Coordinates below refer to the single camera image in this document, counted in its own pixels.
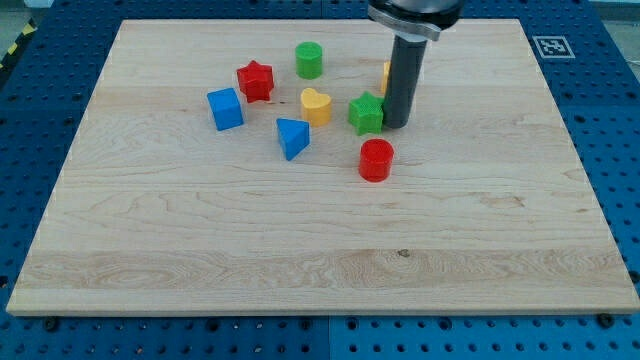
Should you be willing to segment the robot arm flange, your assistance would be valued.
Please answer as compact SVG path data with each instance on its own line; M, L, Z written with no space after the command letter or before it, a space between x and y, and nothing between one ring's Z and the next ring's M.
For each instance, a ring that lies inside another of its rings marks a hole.
M438 41L460 18L465 0L370 0L370 20L407 41Z

